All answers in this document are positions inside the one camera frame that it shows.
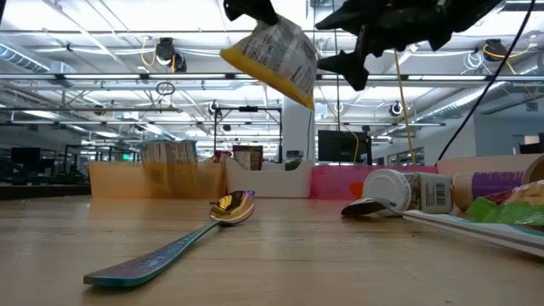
ceiling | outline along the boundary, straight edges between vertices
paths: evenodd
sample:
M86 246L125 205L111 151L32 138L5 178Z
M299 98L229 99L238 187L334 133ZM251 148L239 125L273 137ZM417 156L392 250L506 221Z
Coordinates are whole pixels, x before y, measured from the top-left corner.
M37 58L64 62L77 73L145 73L145 69L151 73L167 72L164 66L157 63L151 67L145 66L140 58L145 38L148 39L145 48L152 51L152 45L158 42L160 37L174 38L175 47L183 50L188 73L239 72L222 60L218 56L218 51L249 35L256 25L253 19L245 15L230 22L224 15L221 0L59 0L58 4L71 20L51 9L44 1L48 0L8 0L0 28L0 38L21 46L35 54ZM313 5L307 0L272 1L278 14L305 30L310 40L314 41L320 50L321 56L333 55L341 49L346 51L354 49L356 37L346 32L314 31L313 24L332 11L332 4L334 3L337 9L342 2L319 0ZM525 12L493 11L468 31L454 34L436 54L430 52L430 47L425 42L413 45L409 51L399 55L401 73L470 75L494 72L497 63L484 60L479 62L474 58L471 59L473 65L471 68L471 63L468 63L469 53L475 47L481 48L489 38L500 38L503 44L508 45L513 40L524 14ZM116 54L121 61L115 61L100 49L93 40L82 34L81 28L90 32L97 42L109 52ZM534 55L539 46L542 46L544 35L540 35L540 29L544 29L544 14L539 11L531 15L525 34L516 46L516 53L525 51L526 54L513 59L514 66ZM67 51L68 44L76 50ZM145 53L144 56L148 61L151 60L150 53ZM380 58L369 56L365 67L371 74L376 75L396 73L393 52L388 51ZM0 71L28 73L4 61L0 61ZM50 85L47 82L11 83L43 96L48 101L43 105L50 106L52 103L59 105L62 100L60 90L46 90ZM96 82L77 81L75 84L85 88ZM132 86L134 82L107 82L107 84ZM211 80L206 81L204 88L200 81L179 81L175 84L178 88L187 89L178 90L170 98L165 98L162 107L172 103L189 116L148 110L140 111L138 117L142 116L143 120L147 121L205 121L210 118L207 107L214 100L222 106L281 106L283 98L283 95L273 88L253 80L250 82ZM146 92L137 86L131 86L124 90L111 91L88 89L76 99L74 98L83 89L71 90L67 92L65 100L74 99L71 106L77 107L101 104L111 107L145 108L150 107L150 97L153 100L158 99L154 90ZM409 112L414 115L424 112L465 87L466 84L452 82L428 85L408 82L404 87L404 95L410 107ZM337 90L336 84L329 82L315 87L314 98L318 103L328 104L328 112L320 119L322 121L335 120L332 112L337 111L339 100L342 103L340 111L344 121L390 122L397 119L390 117L388 108L400 99L400 91L398 86L391 82L378 82L361 92L355 92L345 82L342 82ZM97 119L93 114L81 115L89 120ZM233 112L229 119L272 122L269 115L260 112L251 115ZM204 133L196 127L172 125L163 128L177 137L187 133L195 135ZM231 133L271 133L270 131L276 129L277 127L273 125L260 129L234 127Z

pink bin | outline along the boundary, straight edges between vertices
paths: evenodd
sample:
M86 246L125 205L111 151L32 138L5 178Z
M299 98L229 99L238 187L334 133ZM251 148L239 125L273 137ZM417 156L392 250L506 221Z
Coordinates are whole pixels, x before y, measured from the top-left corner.
M431 166L316 166L312 168L310 198L355 200L349 186L365 182L372 171L384 168L400 172L438 173L438 168Z

spoon handle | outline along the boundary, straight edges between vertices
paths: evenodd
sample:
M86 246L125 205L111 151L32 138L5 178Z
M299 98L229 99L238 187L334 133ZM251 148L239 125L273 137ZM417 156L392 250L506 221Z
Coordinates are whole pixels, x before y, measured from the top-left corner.
M83 284L97 286L137 286L149 281L173 264L187 247L213 229L219 222L204 225L194 232L144 256L119 263L83 276Z

small can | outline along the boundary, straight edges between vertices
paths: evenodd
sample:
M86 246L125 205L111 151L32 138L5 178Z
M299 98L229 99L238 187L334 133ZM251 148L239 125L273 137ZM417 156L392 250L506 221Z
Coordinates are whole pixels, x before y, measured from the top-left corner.
M390 169L372 172L365 180L365 198L382 198L396 204L395 210L419 210L425 213L450 213L451 178L432 173L401 173ZM389 211L377 212L382 216Z

snack bag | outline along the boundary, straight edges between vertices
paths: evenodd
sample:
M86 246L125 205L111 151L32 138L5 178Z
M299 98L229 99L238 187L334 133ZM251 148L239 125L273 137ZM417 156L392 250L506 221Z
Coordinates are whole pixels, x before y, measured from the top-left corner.
M544 180L481 196L467 213L484 223L544 225Z
M300 26L279 15L278 20L259 21L250 36L221 50L221 57L313 111L317 52Z

